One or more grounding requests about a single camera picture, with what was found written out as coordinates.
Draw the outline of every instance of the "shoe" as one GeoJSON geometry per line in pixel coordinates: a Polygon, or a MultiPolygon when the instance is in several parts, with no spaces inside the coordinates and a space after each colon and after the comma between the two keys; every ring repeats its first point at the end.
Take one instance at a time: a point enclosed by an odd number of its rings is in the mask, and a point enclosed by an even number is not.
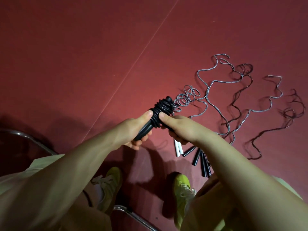
{"type": "Polygon", "coordinates": [[[174,217],[174,224],[178,230],[181,229],[181,224],[185,217],[186,206],[190,204],[196,195],[194,189],[190,189],[188,178],[184,174],[176,176],[173,182],[173,194],[176,201],[176,213],[174,217]]]}
{"type": "Polygon", "coordinates": [[[92,179],[93,185],[99,184],[103,191],[103,198],[97,208],[106,214],[111,214],[116,201],[116,195],[122,186],[122,172],[118,167],[112,167],[106,174],[92,179]]]}

